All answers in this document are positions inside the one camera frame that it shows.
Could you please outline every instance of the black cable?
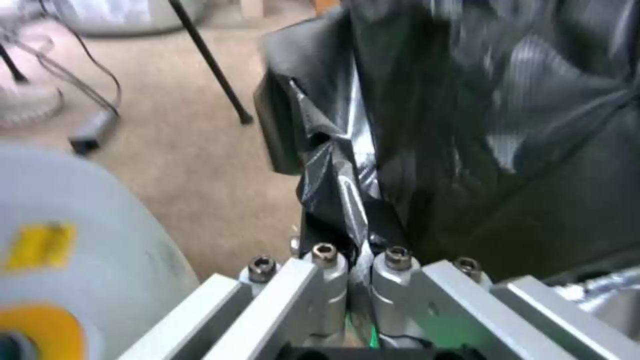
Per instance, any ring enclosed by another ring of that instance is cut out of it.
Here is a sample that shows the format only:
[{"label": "black cable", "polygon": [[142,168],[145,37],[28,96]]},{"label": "black cable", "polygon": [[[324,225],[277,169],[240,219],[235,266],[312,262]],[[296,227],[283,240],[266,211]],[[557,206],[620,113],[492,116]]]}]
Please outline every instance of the black cable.
[{"label": "black cable", "polygon": [[71,85],[75,86],[78,90],[80,90],[80,92],[82,92],[87,97],[89,97],[91,100],[96,102],[100,107],[108,108],[108,109],[110,109],[112,111],[114,110],[115,107],[113,107],[113,105],[109,101],[107,101],[105,98],[103,98],[103,96],[101,96],[92,87],[90,87],[86,83],[82,82],[79,78],[73,76],[71,71],[65,69],[64,67],[62,67],[62,65],[58,64],[60,66],[60,68],[62,68],[65,71],[64,73],[57,72],[54,69],[50,68],[50,66],[48,66],[46,64],[46,62],[44,61],[43,58],[46,57],[48,59],[48,61],[53,61],[47,55],[53,50],[54,42],[51,39],[51,37],[48,37],[46,35],[42,35],[40,37],[36,36],[35,38],[43,38],[43,39],[45,39],[44,40],[45,44],[49,46],[49,47],[46,47],[46,48],[40,47],[37,50],[36,49],[30,49],[29,50],[30,52],[33,52],[33,51],[37,52],[35,54],[36,59],[38,60],[38,63],[42,66],[43,69],[45,69],[48,73],[50,73],[55,78],[58,78],[58,79],[60,79],[60,80],[62,80],[64,82],[70,83]]},{"label": "black cable", "polygon": [[[60,65],[58,62],[56,62],[55,60],[51,59],[50,57],[48,57],[46,54],[44,54],[43,52],[32,48],[31,46],[28,46],[27,44],[22,43],[21,41],[16,40],[14,42],[15,46],[18,47],[19,49],[23,50],[26,53],[32,54],[33,56],[36,56],[36,58],[41,61],[41,64],[46,64],[45,66],[43,66],[45,68],[45,70],[49,71],[53,76],[56,76],[57,78],[60,78],[64,81],[68,81],[69,83],[76,85],[78,87],[78,89],[80,89],[80,91],[82,91],[85,95],[89,96],[92,100],[94,100],[98,105],[108,108],[111,111],[113,111],[114,113],[118,113],[118,110],[113,106],[113,104],[111,104],[110,102],[108,102],[107,100],[105,100],[105,98],[103,98],[100,94],[98,94],[92,87],[90,87],[89,85],[87,85],[84,81],[80,80],[79,78],[77,78],[75,75],[73,75],[69,70],[67,70],[64,66]],[[51,69],[48,66],[54,67],[56,68],[58,71],[60,71],[62,74],[64,74],[64,76],[61,76],[53,71],[51,71]]]},{"label": "black cable", "polygon": [[107,69],[106,66],[104,66],[103,64],[101,64],[100,62],[98,62],[94,57],[93,54],[91,53],[91,51],[89,51],[89,48],[86,46],[86,43],[84,42],[84,40],[80,37],[80,35],[78,35],[78,33],[76,33],[72,28],[70,28],[67,24],[65,24],[64,22],[60,21],[58,18],[55,17],[51,17],[55,22],[57,22],[60,26],[63,26],[65,29],[67,29],[68,32],[70,32],[71,34],[73,34],[73,36],[76,38],[76,40],[80,43],[80,46],[83,48],[84,53],[87,55],[87,57],[89,58],[89,60],[91,60],[91,62],[98,68],[100,69],[103,73],[105,73],[105,75],[109,76],[112,80],[113,83],[116,85],[116,96],[113,99],[113,101],[111,102],[112,105],[114,107],[119,107],[120,103],[122,102],[122,86],[120,85],[120,81],[118,80],[118,78],[116,78],[116,76],[109,70]]},{"label": "black cable", "polygon": [[[56,63],[55,61],[50,59],[46,54],[41,54],[41,55],[37,55],[36,56],[38,58],[38,62],[40,63],[40,65],[47,72],[49,72],[51,75],[53,75],[54,77],[56,77],[56,78],[58,78],[58,79],[60,79],[62,81],[65,81],[67,83],[70,83],[71,85],[74,85],[75,87],[77,87],[78,90],[80,90],[82,93],[87,95],[89,98],[91,98],[93,101],[95,101],[100,106],[102,106],[104,108],[108,108],[111,111],[113,111],[114,113],[118,114],[117,108],[122,103],[122,86],[121,86],[118,78],[107,67],[105,67],[103,64],[98,62],[93,57],[93,54],[91,53],[91,51],[89,51],[89,48],[86,46],[86,43],[80,37],[80,35],[78,35],[78,33],[76,33],[69,25],[65,24],[57,16],[51,14],[48,11],[46,5],[44,4],[44,0],[38,0],[38,2],[40,4],[40,8],[41,8],[42,13],[44,14],[44,16],[47,17],[47,18],[52,19],[53,21],[58,23],[60,26],[63,26],[69,33],[71,33],[76,38],[76,40],[80,43],[80,46],[83,48],[83,51],[87,55],[89,60],[98,69],[100,69],[103,73],[105,73],[107,76],[109,76],[113,80],[113,82],[114,82],[114,84],[116,86],[115,98],[113,99],[113,101],[109,102],[103,96],[101,96],[100,93],[95,91],[92,87],[90,87],[89,85],[87,85],[86,83],[84,83],[83,81],[78,79],[77,77],[75,77],[70,71],[68,71],[67,69],[62,67],[59,63]],[[58,72],[55,72],[53,69],[51,69],[49,66],[47,66],[45,61],[43,61],[44,58],[47,59],[47,61],[50,63],[50,65],[52,65],[53,67],[56,67],[59,71],[61,71],[62,74],[60,74]]]}]

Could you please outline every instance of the hex socket screw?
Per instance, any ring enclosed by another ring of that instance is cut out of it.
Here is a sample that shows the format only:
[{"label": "hex socket screw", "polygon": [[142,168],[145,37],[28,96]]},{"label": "hex socket screw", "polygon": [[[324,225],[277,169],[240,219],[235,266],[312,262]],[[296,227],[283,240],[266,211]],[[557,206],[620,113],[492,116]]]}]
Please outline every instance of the hex socket screw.
[{"label": "hex socket screw", "polygon": [[249,262],[249,280],[258,283],[269,282],[276,274],[276,262],[267,255],[256,256]]},{"label": "hex socket screw", "polygon": [[411,252],[402,246],[392,246],[385,251],[385,264],[393,270],[409,270],[411,260]]},{"label": "hex socket screw", "polygon": [[338,250],[331,243],[317,243],[311,249],[311,259],[317,266],[327,269],[337,264]]},{"label": "hex socket screw", "polygon": [[478,284],[482,281],[480,263],[472,258],[458,258],[453,265]]}]

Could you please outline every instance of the beige carpet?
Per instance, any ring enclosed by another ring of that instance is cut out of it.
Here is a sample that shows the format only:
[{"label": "beige carpet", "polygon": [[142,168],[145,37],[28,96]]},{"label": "beige carpet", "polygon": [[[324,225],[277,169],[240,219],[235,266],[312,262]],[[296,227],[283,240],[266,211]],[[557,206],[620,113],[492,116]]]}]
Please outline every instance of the beige carpet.
[{"label": "beige carpet", "polygon": [[[264,20],[244,20],[237,6],[217,4],[202,25],[228,80],[254,114],[252,93],[262,75],[259,37],[313,14],[304,0],[266,2]],[[57,25],[35,24],[25,33],[52,36],[53,58],[104,94],[113,93],[110,80]],[[235,276],[260,253],[288,258],[288,236],[300,218],[298,180],[272,173],[259,124],[239,125],[187,34],[98,39],[88,45],[124,90],[122,123],[91,160],[147,205],[200,278],[214,272]],[[10,53],[33,81],[52,81],[30,56],[18,49]],[[0,81],[10,82],[6,69]],[[60,87],[67,98],[63,113],[44,124],[2,132],[0,140],[68,151],[67,135],[97,106],[68,85]]]}]

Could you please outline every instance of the garbage bag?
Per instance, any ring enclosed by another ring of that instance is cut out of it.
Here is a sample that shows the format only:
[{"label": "garbage bag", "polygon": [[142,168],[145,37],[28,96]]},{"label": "garbage bag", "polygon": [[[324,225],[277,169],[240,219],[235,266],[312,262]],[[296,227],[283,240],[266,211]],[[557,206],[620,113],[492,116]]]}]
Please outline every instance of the garbage bag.
[{"label": "garbage bag", "polygon": [[303,246],[336,243],[364,286],[389,245],[496,281],[637,263],[638,15],[343,0],[268,34],[255,103],[275,170],[301,173]]}]

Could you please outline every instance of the silver cylinder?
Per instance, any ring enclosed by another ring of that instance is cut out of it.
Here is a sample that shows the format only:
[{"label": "silver cylinder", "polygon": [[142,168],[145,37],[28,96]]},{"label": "silver cylinder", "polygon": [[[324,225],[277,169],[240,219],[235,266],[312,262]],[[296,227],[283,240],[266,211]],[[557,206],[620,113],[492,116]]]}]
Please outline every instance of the silver cylinder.
[{"label": "silver cylinder", "polygon": [[[317,246],[330,246],[331,244],[318,244]],[[312,343],[318,345],[334,344],[337,345],[344,339],[344,317],[347,304],[347,279],[348,265],[347,259],[340,253],[328,251],[329,254],[335,254],[334,259],[322,259],[320,261],[321,270],[324,276],[323,296],[326,304],[321,310],[320,322],[313,332]],[[305,261],[318,264],[318,253],[311,251],[304,257]]]},{"label": "silver cylinder", "polygon": [[[389,266],[388,254],[380,254],[373,261],[371,276],[371,294],[373,309],[378,321],[381,340],[386,337],[410,336],[421,338],[422,331],[410,320],[390,299],[397,293],[399,286],[408,287],[411,274],[420,271],[420,263],[411,258],[408,266]],[[390,347],[420,347],[418,341],[405,339],[404,341],[385,342]]]}]

